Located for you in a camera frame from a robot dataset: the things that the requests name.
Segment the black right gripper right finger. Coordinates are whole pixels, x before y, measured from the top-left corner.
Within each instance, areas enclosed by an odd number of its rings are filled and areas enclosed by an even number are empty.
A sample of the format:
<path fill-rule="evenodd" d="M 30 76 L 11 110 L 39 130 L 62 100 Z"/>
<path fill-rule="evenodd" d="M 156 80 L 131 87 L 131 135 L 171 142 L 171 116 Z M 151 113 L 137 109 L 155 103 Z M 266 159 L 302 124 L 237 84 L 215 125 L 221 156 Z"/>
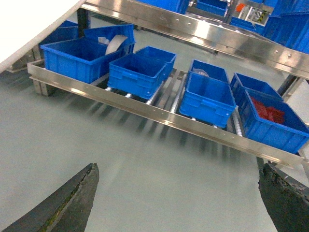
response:
<path fill-rule="evenodd" d="M 309 188 L 276 166 L 259 170 L 259 191 L 266 210 L 279 232 L 309 230 Z"/>

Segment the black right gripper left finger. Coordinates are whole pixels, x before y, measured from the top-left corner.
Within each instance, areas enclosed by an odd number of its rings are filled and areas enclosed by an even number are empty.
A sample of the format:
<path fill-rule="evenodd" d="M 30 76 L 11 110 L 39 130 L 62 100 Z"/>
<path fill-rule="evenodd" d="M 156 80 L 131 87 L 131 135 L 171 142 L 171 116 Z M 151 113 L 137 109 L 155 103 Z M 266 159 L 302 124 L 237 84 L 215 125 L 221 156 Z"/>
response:
<path fill-rule="evenodd" d="M 4 232 L 84 232 L 99 182 L 90 163 Z"/>

